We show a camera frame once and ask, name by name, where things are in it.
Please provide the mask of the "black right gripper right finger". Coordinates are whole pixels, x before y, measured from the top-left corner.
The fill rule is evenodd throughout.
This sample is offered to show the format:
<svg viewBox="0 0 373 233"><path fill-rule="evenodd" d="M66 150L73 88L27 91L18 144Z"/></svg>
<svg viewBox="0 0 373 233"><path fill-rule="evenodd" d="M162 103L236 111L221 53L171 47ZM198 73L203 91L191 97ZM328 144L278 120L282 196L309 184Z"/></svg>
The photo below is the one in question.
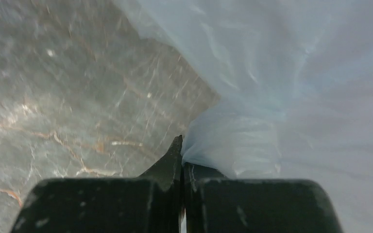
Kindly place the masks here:
<svg viewBox="0 0 373 233"><path fill-rule="evenodd" d="M184 165L189 233L340 233L328 194L304 179L228 179Z"/></svg>

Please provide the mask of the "translucent blue trash bag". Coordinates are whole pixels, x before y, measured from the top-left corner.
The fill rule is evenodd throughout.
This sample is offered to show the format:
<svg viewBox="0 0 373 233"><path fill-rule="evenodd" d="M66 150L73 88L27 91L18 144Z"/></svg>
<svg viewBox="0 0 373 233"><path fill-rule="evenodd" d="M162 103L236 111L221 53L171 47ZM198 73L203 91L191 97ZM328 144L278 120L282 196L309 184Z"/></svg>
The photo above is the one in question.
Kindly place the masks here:
<svg viewBox="0 0 373 233"><path fill-rule="evenodd" d="M373 0L118 0L220 95L183 163L230 178L304 178L347 233L373 233Z"/></svg>

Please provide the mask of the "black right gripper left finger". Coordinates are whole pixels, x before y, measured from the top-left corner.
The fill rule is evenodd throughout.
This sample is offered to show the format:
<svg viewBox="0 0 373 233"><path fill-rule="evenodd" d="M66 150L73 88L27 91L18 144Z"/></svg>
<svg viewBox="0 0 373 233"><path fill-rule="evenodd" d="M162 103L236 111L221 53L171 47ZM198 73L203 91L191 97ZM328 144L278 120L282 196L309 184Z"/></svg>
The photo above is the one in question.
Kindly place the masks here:
<svg viewBox="0 0 373 233"><path fill-rule="evenodd" d="M183 138L132 178L44 179L28 194L13 233L179 233Z"/></svg>

